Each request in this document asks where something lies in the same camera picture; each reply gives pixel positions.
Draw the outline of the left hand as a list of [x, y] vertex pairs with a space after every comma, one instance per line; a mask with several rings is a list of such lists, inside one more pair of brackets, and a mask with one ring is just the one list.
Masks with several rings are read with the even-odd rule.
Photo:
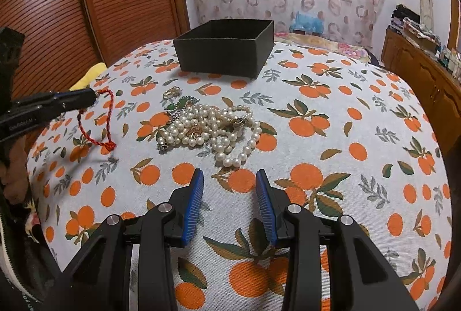
[[13, 205], [23, 203], [30, 188], [27, 170], [26, 136], [20, 137], [10, 149], [10, 165], [1, 164], [3, 195]]

